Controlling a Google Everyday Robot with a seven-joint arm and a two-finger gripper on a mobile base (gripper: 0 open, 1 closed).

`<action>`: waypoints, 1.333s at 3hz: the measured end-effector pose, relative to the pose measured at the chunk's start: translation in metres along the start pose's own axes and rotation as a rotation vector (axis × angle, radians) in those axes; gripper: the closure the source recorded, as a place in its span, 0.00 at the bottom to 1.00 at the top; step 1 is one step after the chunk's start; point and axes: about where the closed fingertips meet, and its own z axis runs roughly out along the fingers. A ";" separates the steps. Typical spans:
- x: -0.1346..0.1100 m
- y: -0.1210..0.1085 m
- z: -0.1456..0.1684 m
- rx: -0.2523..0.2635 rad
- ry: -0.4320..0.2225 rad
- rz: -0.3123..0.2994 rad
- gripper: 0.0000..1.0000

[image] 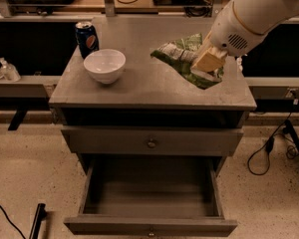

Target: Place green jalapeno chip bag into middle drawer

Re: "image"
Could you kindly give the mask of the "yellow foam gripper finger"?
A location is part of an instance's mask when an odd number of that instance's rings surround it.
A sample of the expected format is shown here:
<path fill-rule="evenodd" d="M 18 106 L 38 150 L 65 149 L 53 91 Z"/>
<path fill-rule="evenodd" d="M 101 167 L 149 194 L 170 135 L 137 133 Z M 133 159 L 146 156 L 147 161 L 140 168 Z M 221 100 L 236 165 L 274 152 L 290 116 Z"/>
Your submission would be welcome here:
<path fill-rule="evenodd" d="M 192 68 L 203 72 L 212 72 L 225 64 L 227 52 L 216 47 L 209 47 L 199 54 Z"/>
<path fill-rule="evenodd" d="M 208 33 L 205 36 L 204 40 L 202 41 L 201 46 L 199 47 L 198 55 L 203 55 L 204 53 L 211 51 L 212 44 L 210 42 L 210 36 L 211 36 L 211 33 Z"/>

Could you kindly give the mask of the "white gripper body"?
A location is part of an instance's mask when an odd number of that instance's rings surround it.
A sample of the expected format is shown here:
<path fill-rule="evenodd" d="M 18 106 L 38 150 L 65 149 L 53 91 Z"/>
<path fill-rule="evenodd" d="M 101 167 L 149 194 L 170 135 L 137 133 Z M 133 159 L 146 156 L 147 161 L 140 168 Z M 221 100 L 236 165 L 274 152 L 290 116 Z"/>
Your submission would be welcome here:
<path fill-rule="evenodd" d="M 221 10 L 210 30 L 211 44 L 233 57 L 247 54 L 265 37 L 265 34 L 256 33 L 245 26 L 236 13 L 234 0 L 230 0 Z"/>

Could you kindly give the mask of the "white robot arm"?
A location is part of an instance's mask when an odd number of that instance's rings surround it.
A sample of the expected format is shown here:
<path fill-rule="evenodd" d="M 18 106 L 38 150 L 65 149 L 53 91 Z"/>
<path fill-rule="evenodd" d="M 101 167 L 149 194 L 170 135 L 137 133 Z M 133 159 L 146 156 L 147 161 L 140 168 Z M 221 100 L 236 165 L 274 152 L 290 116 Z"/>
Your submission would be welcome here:
<path fill-rule="evenodd" d="M 212 72 L 227 56 L 240 57 L 282 22 L 299 15 L 299 0 L 230 0 L 215 18 L 192 68 Z"/>

